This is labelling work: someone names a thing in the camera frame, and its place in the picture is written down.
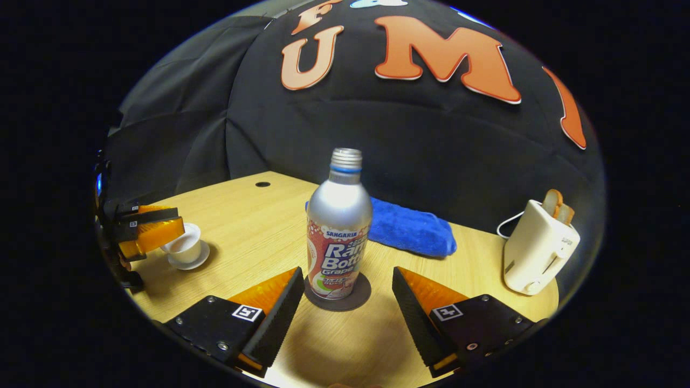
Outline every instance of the dark coaster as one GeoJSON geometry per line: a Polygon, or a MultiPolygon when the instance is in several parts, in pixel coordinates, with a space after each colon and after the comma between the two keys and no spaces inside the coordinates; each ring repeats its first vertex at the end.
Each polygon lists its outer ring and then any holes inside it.
{"type": "Polygon", "coordinates": [[[320,307],[324,310],[350,311],[362,306],[369,300],[369,296],[371,296],[371,283],[369,283],[369,279],[367,279],[363,273],[360,273],[357,276],[355,288],[350,295],[342,299],[328,300],[321,298],[316,295],[314,291],[311,291],[309,276],[307,276],[304,278],[304,295],[309,299],[309,302],[312,302],[316,307],[320,307]]]}

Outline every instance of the white cable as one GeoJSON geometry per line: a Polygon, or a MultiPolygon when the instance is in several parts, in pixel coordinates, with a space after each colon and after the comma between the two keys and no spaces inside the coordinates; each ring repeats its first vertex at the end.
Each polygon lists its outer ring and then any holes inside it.
{"type": "Polygon", "coordinates": [[[507,240],[510,236],[506,236],[506,235],[503,235],[503,234],[501,233],[501,226],[504,226],[505,224],[509,223],[510,221],[513,221],[515,218],[518,218],[519,216],[521,216],[521,215],[523,215],[523,214],[524,214],[524,211],[521,211],[521,212],[519,212],[518,214],[514,215],[513,217],[510,217],[509,219],[507,219],[507,220],[501,222],[501,223],[498,225],[498,227],[496,228],[496,234],[498,234],[499,236],[501,236],[501,237],[503,237],[504,239],[507,240]]]}

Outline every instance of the black fabric backdrop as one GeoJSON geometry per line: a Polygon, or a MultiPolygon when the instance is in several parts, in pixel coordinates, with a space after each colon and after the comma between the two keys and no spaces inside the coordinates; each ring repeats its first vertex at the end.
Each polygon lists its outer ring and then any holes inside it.
{"type": "Polygon", "coordinates": [[[592,265],[605,226],[600,149],[582,107],[585,151],[560,128],[562,103],[542,64],[444,4],[352,9],[342,2],[291,35],[299,13],[318,3],[274,21],[226,17],[154,65],[121,105],[120,129],[108,138],[111,195],[149,203],[267,170],[320,183],[337,146],[363,151],[362,182],[372,196],[489,233],[527,200],[558,188],[582,237],[558,275],[566,302],[592,265]],[[446,83],[426,67],[415,81],[380,79],[373,69],[385,59],[386,33],[374,19],[390,14],[416,17],[443,37],[465,27],[501,41],[522,102],[463,86],[467,59],[446,83]],[[300,55],[300,68],[308,69],[313,35],[337,25],[345,29],[327,76],[306,90],[285,89],[282,48],[309,39],[300,55]]]}

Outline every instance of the bottle label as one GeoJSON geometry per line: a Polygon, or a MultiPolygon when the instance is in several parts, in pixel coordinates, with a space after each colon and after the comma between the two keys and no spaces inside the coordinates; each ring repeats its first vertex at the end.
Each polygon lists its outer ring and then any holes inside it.
{"type": "Polygon", "coordinates": [[[350,295],[359,275],[369,225],[358,231],[319,225],[307,218],[309,284],[316,295],[341,299],[350,295]]]}

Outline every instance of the silver bottle cap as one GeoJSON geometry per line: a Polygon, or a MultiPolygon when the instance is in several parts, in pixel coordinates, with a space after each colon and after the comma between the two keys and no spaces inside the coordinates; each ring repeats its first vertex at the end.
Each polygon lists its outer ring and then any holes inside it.
{"type": "Polygon", "coordinates": [[[362,152],[352,148],[336,148],[331,156],[331,169],[341,173],[358,173],[362,170],[362,152]]]}

